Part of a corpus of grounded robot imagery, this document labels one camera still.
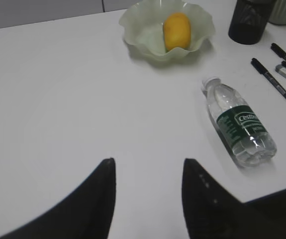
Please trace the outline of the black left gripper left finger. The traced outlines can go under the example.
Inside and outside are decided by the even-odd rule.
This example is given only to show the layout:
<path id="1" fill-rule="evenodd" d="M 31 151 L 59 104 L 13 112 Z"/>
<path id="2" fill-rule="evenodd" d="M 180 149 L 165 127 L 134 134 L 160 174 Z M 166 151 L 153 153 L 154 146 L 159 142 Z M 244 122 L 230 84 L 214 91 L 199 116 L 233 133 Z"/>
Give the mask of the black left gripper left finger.
<path id="1" fill-rule="evenodd" d="M 104 159 L 56 206 L 4 239 L 106 239 L 116 200 L 116 165 Z"/>

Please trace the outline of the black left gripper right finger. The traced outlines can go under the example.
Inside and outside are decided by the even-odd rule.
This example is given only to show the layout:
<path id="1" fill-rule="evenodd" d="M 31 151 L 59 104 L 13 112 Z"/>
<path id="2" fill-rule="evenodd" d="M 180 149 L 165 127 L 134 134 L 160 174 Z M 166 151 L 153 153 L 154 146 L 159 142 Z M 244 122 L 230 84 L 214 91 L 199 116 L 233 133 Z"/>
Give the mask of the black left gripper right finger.
<path id="1" fill-rule="evenodd" d="M 184 161 L 182 205 L 191 239 L 286 239 L 286 191 L 241 203 L 195 159 Z"/>

